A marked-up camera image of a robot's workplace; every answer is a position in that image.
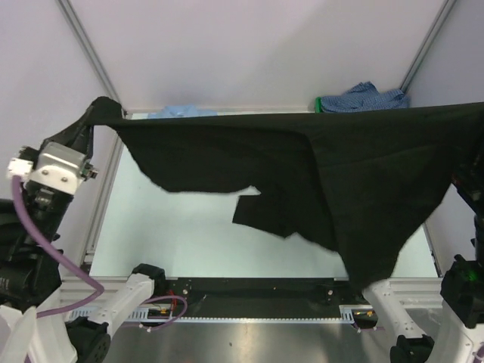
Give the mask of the black long sleeve shirt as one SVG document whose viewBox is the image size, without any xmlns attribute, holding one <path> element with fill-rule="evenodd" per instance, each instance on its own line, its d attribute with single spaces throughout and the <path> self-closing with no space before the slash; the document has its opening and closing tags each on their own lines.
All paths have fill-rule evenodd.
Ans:
<svg viewBox="0 0 484 363">
<path fill-rule="evenodd" d="M 164 191 L 257 189 L 233 222 L 338 253 L 358 290 L 389 278 L 483 141 L 482 103 L 133 121 L 99 97 L 86 117 L 113 129 Z"/>
</svg>

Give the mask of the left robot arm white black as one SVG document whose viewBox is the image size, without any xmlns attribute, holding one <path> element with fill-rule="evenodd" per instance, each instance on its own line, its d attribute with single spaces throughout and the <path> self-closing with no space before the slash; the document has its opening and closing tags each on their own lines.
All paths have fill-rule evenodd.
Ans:
<svg viewBox="0 0 484 363">
<path fill-rule="evenodd" d="M 131 313 L 166 296 L 164 270 L 141 264 L 94 313 L 64 320 L 104 287 L 52 243 L 80 185 L 97 175 L 91 164 L 95 123 L 122 115 L 118 102 L 100 97 L 74 124 L 8 164 L 12 197 L 1 202 L 1 316 L 11 333 L 3 362 L 101 362 Z"/>
</svg>

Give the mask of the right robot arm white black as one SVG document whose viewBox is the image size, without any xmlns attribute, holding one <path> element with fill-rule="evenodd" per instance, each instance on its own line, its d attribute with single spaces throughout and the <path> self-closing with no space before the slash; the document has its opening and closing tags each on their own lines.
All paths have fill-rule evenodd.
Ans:
<svg viewBox="0 0 484 363">
<path fill-rule="evenodd" d="M 441 281 L 418 283 L 360 277 L 349 284 L 357 303 L 369 303 L 390 339 L 392 362 L 481 362 L 483 360 L 483 151 L 452 176 L 460 197 L 474 211 L 475 257 L 456 255 Z M 411 309 L 437 313 L 432 338 L 409 315 Z"/>
</svg>

